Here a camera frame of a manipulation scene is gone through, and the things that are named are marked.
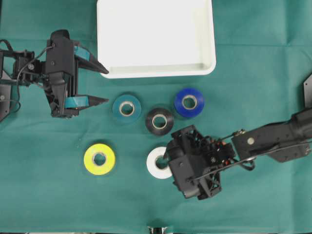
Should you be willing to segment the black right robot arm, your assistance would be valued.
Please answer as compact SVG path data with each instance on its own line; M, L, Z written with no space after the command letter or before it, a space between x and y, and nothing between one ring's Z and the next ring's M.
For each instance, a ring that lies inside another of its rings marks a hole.
M223 138L203 136L191 125L172 133L164 157L174 185L185 198L211 198L221 190L220 172L233 166L255 168L258 156L268 155L282 163L311 152L312 110L306 108L288 121L270 123L251 131L240 130Z

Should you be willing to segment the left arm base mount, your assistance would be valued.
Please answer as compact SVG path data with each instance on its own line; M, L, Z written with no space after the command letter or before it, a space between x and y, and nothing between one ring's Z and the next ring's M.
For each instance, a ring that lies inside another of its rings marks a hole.
M0 86L0 120L2 121L10 112L11 86Z

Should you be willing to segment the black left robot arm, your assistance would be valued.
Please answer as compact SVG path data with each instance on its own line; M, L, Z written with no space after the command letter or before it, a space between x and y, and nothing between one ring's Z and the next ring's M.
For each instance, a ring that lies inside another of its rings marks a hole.
M40 55L33 51L13 50L7 40L3 40L7 49L0 51L0 59L13 58L13 72L0 79L0 94L11 92L12 86L30 86L35 84L44 90L51 116L71 118L78 116L83 109L97 106L108 101L106 98L78 94L78 70L85 69L101 74L108 70L95 56L77 40L70 38L65 29L54 31L47 40L47 46L41 52L46 55L40 61Z

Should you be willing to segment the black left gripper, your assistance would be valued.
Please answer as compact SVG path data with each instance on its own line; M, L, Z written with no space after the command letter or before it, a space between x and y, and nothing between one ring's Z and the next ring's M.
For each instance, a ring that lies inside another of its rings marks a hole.
M75 59L79 68L108 74L109 71L86 48L75 45L65 29L54 31L47 45L44 74L44 92L51 108L51 116L71 118L78 115L72 108L89 108L108 102L95 96L75 96L77 91Z

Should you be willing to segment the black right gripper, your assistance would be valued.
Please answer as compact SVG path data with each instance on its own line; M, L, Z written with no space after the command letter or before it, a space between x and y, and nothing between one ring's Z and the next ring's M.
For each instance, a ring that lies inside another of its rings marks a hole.
M207 175L210 169L209 160L200 148L207 140L194 125L182 128L171 134L172 140L167 144L165 157L172 172L173 184L183 194L185 199L196 197L204 200L222 191L220 173Z

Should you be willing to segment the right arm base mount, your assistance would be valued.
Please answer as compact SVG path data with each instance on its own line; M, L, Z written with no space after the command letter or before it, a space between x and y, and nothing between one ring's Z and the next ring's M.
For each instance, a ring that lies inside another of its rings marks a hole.
M304 106L312 107L312 74L310 74L303 82Z

